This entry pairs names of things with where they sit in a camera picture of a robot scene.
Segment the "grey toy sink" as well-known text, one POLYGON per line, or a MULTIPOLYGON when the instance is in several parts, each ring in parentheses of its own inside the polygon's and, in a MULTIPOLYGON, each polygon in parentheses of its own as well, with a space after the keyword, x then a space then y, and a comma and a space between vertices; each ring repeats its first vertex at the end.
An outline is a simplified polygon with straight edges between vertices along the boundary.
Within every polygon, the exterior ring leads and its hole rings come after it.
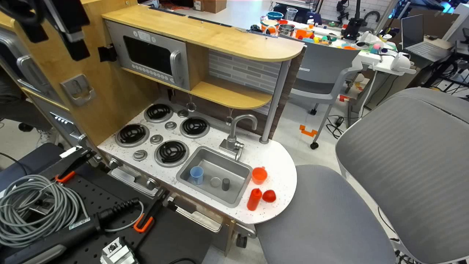
POLYGON ((248 164, 203 146, 195 150, 176 176, 182 184, 229 208, 238 206, 251 178, 252 167, 248 164), (195 166, 204 169, 204 182, 201 185, 195 185, 190 175, 191 168, 195 166), (222 190, 224 178, 231 181, 228 191, 222 190))

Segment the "silver microwave door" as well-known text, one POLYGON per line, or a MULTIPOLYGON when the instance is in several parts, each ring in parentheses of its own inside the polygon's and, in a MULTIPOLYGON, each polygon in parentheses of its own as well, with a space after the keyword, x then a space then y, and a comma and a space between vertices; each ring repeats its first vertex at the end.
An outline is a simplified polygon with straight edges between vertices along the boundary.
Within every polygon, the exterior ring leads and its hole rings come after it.
POLYGON ((181 54, 179 73, 183 79, 180 89, 191 89, 186 43, 111 20, 105 22, 122 67, 176 86, 170 55, 178 50, 181 54))

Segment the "wooden toy kitchen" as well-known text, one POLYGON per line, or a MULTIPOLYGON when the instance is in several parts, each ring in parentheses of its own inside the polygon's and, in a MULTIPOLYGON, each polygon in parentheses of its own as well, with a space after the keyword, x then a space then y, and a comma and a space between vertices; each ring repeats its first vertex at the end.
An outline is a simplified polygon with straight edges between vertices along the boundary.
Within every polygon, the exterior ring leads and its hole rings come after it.
MULTIPOLYGON (((110 19, 126 25, 141 28, 159 35, 171 37, 189 43, 191 55, 189 70, 193 88, 190 95, 202 98, 232 109, 250 113, 260 100, 260 92, 250 91, 241 85, 231 84, 226 80, 208 77, 208 50, 216 50, 228 55, 246 58, 242 48, 248 32, 241 32, 235 27, 216 25, 212 21, 176 15, 173 12, 153 10, 147 5, 138 4, 137 0, 81 0, 90 24, 82 28, 84 42, 89 57, 80 61, 71 58, 58 32, 46 19, 42 27, 48 40, 32 43, 19 22, 0 11, 0 28, 14 32, 26 52, 33 58, 40 71, 63 100, 63 106, 77 122, 89 143, 96 147, 116 132, 146 106, 157 99, 158 81, 152 77, 124 70, 109 55, 100 61, 101 47, 108 50, 112 43, 104 20, 110 19), (95 99, 83 106, 75 106, 67 97, 60 82, 84 74, 96 92, 95 99)), ((298 73, 298 62, 282 62, 287 72, 280 76, 285 82, 275 90, 274 95, 286 96, 298 73)))

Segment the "black coil burner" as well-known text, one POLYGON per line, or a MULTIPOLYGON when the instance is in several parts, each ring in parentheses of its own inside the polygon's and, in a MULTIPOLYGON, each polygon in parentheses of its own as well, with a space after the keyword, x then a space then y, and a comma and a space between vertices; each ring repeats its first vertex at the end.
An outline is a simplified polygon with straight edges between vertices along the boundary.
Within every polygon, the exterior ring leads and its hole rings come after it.
POLYGON ((180 125, 181 134, 189 139, 199 139, 208 134, 210 124, 201 117, 190 117, 185 119, 180 125))
POLYGON ((178 167, 189 157, 189 147, 180 140, 163 142, 154 152, 154 160, 164 168, 178 167))
POLYGON ((167 122, 173 116, 173 114, 174 111, 169 105, 156 103, 152 104, 150 107, 148 107, 147 110, 145 110, 144 118, 147 122, 158 124, 167 122))
POLYGON ((115 134, 115 142, 124 148, 142 145, 149 138, 149 129, 141 124, 129 124, 115 134))

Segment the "cardboard box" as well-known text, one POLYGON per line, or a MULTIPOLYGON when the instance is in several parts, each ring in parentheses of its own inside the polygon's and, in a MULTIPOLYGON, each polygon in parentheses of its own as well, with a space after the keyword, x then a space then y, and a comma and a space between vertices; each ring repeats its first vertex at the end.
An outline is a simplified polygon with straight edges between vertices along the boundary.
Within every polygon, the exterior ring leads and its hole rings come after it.
POLYGON ((218 13, 227 6, 227 0, 193 0, 194 10, 218 13))

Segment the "black clamp with orange grip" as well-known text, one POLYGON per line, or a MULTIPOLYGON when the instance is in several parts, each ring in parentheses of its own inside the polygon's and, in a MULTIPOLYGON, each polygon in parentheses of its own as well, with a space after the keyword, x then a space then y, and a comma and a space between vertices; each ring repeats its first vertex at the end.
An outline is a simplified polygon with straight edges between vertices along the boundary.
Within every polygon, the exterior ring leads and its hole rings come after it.
POLYGON ((169 195, 169 190, 161 187, 155 197, 151 200, 148 207, 144 209, 142 216, 135 222, 133 229, 138 233, 145 233, 156 221, 158 212, 163 207, 163 202, 169 195))
POLYGON ((90 148, 77 149, 40 172, 39 175, 48 178, 52 182, 65 183, 75 176, 75 170, 77 168, 87 163, 89 159, 93 158, 96 154, 97 152, 90 148))

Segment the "silver toy tap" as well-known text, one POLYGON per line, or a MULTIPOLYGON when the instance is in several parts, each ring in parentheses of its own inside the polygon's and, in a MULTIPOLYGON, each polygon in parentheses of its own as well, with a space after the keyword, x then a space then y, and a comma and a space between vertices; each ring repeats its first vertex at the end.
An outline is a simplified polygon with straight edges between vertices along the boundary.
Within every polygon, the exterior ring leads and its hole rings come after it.
POLYGON ((236 137, 236 128, 237 128, 237 123, 243 119, 248 119, 251 120, 252 122, 252 127, 251 129, 256 130, 257 125, 258 125, 258 120, 254 115, 251 114, 246 114, 246 115, 239 115, 235 117, 231 121, 230 125, 230 131, 228 133, 228 136, 226 139, 224 139, 221 144, 218 146, 218 148, 228 154, 232 154, 234 157, 234 160, 239 161, 242 152, 244 149, 244 144, 239 142, 236 137))

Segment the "blue toy cup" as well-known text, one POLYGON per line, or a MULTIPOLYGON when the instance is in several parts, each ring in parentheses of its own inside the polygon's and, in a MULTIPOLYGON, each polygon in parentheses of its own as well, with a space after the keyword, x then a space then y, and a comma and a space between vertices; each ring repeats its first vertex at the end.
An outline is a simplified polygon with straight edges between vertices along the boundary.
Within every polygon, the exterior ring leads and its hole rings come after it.
POLYGON ((204 169, 201 166, 192 167, 190 175, 193 180, 193 184, 201 185, 204 182, 204 169))

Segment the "orange toy cup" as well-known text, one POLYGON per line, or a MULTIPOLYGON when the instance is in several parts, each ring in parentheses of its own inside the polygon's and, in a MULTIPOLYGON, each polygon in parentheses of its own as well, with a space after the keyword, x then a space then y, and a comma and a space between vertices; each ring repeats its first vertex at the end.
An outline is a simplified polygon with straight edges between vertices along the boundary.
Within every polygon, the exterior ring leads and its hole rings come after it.
POLYGON ((252 170, 252 181, 254 184, 263 184, 267 179, 268 173, 265 167, 256 167, 252 170))

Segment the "grey chair on castors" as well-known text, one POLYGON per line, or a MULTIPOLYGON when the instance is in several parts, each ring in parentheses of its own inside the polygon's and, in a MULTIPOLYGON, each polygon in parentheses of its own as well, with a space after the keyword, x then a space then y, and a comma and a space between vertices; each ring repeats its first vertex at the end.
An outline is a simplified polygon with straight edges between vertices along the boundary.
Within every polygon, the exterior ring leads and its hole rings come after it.
POLYGON ((362 61, 357 49, 329 47, 309 42, 304 45, 306 52, 290 95, 313 103, 311 115, 316 114, 320 104, 327 105, 319 129, 312 131, 314 139, 310 148, 317 149, 318 137, 345 85, 346 78, 362 70, 362 61))

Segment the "red toy bottle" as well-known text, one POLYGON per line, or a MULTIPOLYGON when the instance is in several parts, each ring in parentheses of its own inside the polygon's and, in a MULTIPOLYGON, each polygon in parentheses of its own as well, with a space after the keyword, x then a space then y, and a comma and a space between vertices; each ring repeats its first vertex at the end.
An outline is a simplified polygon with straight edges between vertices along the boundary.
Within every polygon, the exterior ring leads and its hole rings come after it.
POLYGON ((247 209, 255 211, 262 199, 263 192, 259 188, 255 188, 251 191, 251 195, 248 198, 247 209))

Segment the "white hand controller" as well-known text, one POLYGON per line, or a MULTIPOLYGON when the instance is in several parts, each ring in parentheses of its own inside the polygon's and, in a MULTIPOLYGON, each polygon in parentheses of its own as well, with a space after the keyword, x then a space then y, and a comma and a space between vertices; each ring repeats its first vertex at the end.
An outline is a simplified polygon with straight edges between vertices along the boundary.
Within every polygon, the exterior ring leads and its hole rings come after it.
POLYGON ((382 40, 380 40, 379 37, 373 35, 371 31, 365 31, 357 39, 355 46, 359 50, 368 50, 369 48, 373 47, 375 44, 378 44, 380 47, 384 46, 384 42, 382 42, 382 40))
POLYGON ((390 69, 396 72, 415 74, 416 70, 412 68, 413 63, 409 57, 410 55, 405 52, 398 52, 391 62, 390 69))

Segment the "white table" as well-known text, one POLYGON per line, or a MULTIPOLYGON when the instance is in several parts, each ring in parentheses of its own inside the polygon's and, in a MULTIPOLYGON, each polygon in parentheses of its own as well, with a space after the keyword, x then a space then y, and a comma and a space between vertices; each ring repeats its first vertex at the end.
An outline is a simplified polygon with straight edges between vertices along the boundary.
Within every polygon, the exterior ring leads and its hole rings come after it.
POLYGON ((261 33, 249 33, 242 51, 247 59, 262 62, 302 62, 306 52, 305 42, 325 45, 329 47, 343 48, 346 50, 359 50, 362 61, 362 70, 371 69, 396 76, 405 73, 393 71, 390 65, 397 54, 391 49, 391 44, 380 47, 375 44, 369 49, 358 49, 355 42, 342 40, 340 33, 316 27, 313 30, 296 24, 292 37, 273 36, 261 33))

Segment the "laptop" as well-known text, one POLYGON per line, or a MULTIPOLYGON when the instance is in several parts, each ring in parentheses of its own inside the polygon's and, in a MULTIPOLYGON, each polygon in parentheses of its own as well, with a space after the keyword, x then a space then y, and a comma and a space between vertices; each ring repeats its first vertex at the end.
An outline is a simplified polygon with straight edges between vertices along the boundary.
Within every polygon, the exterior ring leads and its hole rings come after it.
POLYGON ((423 15, 402 18, 401 38, 404 51, 418 55, 431 62, 437 62, 451 55, 450 50, 424 40, 423 15))

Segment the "large grey office chair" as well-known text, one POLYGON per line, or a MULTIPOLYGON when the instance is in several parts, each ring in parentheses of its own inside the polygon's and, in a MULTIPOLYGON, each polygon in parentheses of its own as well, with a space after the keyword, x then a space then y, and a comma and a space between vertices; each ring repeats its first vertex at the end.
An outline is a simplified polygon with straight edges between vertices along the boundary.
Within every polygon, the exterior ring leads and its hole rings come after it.
POLYGON ((325 166, 296 167, 288 207, 256 224, 267 264, 469 264, 469 102, 427 88, 392 95, 335 145, 385 214, 325 166))

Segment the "grey wall holder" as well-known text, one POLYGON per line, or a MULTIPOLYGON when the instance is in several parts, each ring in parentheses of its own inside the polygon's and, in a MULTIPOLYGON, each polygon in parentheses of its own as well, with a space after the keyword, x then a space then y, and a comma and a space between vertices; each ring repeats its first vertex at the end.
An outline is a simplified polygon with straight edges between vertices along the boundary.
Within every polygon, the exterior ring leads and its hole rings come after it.
POLYGON ((84 74, 60 82, 60 86, 75 106, 83 106, 96 97, 95 90, 84 74))

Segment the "silver metal bracket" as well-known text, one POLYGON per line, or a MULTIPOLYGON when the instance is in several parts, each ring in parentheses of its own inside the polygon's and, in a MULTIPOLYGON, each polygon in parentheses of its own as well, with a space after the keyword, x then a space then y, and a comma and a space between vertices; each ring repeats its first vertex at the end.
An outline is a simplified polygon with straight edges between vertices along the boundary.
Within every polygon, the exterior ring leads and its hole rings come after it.
POLYGON ((140 264, 122 237, 102 249, 99 261, 101 264, 140 264))

